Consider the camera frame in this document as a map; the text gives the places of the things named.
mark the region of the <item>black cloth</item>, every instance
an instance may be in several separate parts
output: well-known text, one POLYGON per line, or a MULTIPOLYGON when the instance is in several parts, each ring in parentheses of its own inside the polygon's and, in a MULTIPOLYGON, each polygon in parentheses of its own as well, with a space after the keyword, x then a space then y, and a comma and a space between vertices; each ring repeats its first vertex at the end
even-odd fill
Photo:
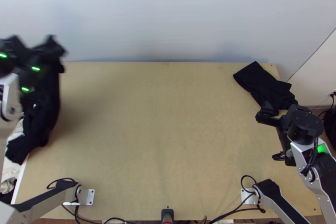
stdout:
POLYGON ((14 189, 11 190, 9 193, 5 193, 5 194, 0 193, 0 201, 10 205, 12 201, 13 193, 14 193, 14 189))
POLYGON ((39 81, 35 90, 25 97, 30 101, 24 103, 24 135, 11 140, 6 157, 14 163, 22 164, 27 155, 37 147, 48 143, 60 111, 59 73, 64 72, 58 56, 46 55, 50 67, 39 81))
POLYGON ((251 93, 261 107, 269 102, 273 109, 278 111, 298 104, 294 94, 289 91, 291 84, 276 80, 256 61, 235 73, 234 79, 251 93))

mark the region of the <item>tan tabletop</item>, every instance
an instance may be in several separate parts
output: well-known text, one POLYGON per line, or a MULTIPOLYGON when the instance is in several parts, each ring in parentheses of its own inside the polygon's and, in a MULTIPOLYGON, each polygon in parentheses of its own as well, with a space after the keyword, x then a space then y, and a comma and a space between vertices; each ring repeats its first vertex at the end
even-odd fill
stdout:
MULTIPOLYGON (((94 205, 79 210, 86 218, 159 220, 169 206, 176 220, 213 219, 241 203, 249 174, 276 181, 303 215, 321 214, 296 169, 272 160, 276 130, 256 122, 260 106, 232 77, 246 65, 66 63, 58 124, 30 155, 17 202, 72 177, 96 190, 94 205)), ((275 65, 262 66, 278 78, 275 65)), ((45 217, 72 218, 61 207, 45 217)), ((267 209, 229 218, 273 217, 267 209)))

